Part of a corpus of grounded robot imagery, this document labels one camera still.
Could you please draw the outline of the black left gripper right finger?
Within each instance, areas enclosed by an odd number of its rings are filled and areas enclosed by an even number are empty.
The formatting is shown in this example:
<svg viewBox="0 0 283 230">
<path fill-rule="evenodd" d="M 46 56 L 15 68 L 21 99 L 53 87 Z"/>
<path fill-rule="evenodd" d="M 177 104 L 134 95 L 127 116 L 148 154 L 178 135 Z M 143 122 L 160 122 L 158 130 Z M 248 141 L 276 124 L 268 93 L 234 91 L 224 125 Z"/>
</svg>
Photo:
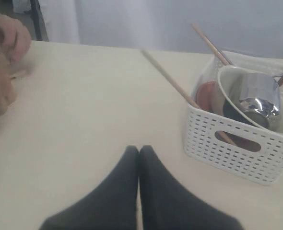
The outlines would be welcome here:
<svg viewBox="0 0 283 230">
<path fill-rule="evenodd" d="M 145 230 L 240 230 L 240 222 L 188 191 L 166 169 L 152 146 L 139 153 L 142 221 Z"/>
</svg>

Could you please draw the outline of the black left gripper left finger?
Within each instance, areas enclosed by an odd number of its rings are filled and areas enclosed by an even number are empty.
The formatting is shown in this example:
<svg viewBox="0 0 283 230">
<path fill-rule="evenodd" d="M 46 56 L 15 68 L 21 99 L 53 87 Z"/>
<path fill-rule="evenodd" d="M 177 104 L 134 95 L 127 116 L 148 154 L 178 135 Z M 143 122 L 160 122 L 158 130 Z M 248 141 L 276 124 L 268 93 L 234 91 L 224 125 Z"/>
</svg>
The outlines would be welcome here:
<svg viewBox="0 0 283 230">
<path fill-rule="evenodd" d="M 42 230 L 135 230 L 138 155 L 127 146 L 112 172 L 86 197 L 47 218 Z"/>
</svg>

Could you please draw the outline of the person's hand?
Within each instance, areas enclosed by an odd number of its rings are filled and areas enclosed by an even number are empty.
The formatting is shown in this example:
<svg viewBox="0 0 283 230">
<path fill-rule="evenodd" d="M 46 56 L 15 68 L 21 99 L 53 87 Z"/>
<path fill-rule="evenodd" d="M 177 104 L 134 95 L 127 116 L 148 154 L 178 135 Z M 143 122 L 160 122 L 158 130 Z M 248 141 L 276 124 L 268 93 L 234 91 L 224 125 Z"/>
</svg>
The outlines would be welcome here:
<svg viewBox="0 0 283 230">
<path fill-rule="evenodd" d="M 12 64 L 23 59 L 31 42 L 29 30 L 21 21 L 0 15 L 0 47 Z"/>
</svg>

